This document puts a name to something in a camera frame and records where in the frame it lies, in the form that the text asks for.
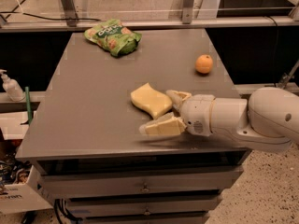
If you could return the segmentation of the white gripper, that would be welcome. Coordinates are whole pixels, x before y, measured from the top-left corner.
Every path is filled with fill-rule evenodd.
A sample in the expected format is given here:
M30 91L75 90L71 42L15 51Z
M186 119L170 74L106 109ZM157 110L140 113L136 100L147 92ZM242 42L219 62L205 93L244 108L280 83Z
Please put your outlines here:
M166 95L171 99L173 107L179 111L180 117L170 112L156 120L149 121L139 127L142 134L175 136L186 130L192 135L212 135L210 113L215 100L213 95L192 96L189 92L174 90L167 90Z

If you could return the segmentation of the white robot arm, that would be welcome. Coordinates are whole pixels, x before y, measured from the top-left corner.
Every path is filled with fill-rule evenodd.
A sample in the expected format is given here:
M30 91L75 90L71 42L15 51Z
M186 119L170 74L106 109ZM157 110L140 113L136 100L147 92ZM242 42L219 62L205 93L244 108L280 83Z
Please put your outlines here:
M165 114L139 128L145 135L224 136L242 147L281 152L299 142L299 96L264 87L249 99L168 91L178 114Z

